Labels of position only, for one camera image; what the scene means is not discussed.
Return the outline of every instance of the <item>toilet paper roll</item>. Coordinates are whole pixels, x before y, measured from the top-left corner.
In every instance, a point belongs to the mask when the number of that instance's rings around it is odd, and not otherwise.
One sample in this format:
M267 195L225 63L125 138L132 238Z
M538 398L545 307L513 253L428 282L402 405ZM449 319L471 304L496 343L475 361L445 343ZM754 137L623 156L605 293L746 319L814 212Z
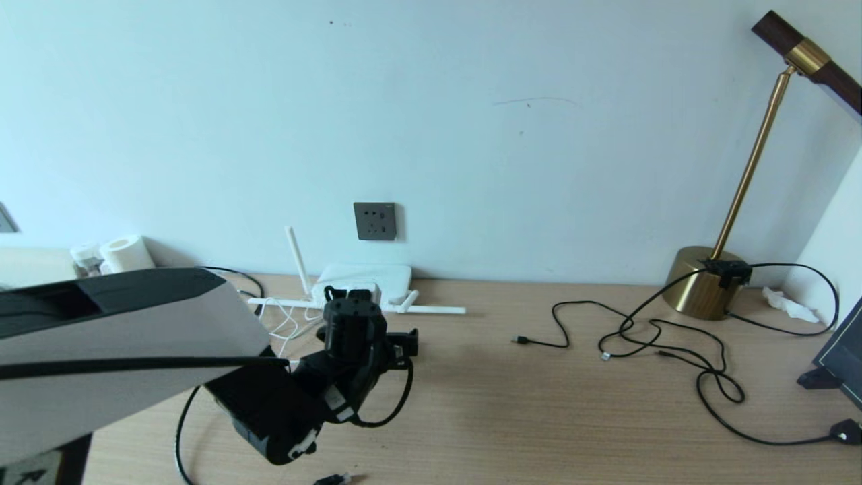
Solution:
M153 258L140 236L125 236L107 242L99 248L99 253L110 266L111 273L155 268Z

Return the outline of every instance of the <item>brass lamp pole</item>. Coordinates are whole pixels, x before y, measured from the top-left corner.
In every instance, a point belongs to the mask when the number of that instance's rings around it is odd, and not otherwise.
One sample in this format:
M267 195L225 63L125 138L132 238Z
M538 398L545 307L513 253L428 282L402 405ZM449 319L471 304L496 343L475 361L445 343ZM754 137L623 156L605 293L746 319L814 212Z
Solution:
M668 282L705 268L704 262L707 260L742 259L725 251L724 245L728 241L730 230L742 206L742 200L754 176L754 169L757 168L760 156L763 154L766 138L772 129L772 122L775 121L778 107L787 91L787 84L790 83L790 76L794 72L799 72L800 75L808 77L817 84L827 85L862 115L862 87L859 83L838 67L814 42L803 37L778 14L770 11L760 19L752 31L784 56L788 64L787 69L778 75L775 87L772 89L745 172L736 188L734 201L730 205L728 216L724 219L724 225L721 227L715 246L712 248L689 246L680 249L667 276ZM743 283L740 277L734 277L729 284L720 286L720 279L718 274L709 271L694 274L668 289L662 296L668 305L685 315L705 320L720 320L725 317L725 312L733 304Z

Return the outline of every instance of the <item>tissue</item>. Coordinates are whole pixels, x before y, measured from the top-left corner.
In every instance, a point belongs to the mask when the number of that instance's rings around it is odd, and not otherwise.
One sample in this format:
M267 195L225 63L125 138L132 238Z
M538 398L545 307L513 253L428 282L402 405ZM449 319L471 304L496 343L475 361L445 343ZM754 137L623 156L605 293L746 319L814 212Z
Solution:
M771 289L763 287L763 296L769 302L769 306L778 308L790 315L791 318L800 318L812 324L820 323L820 319L807 306L786 299L784 292L773 292Z

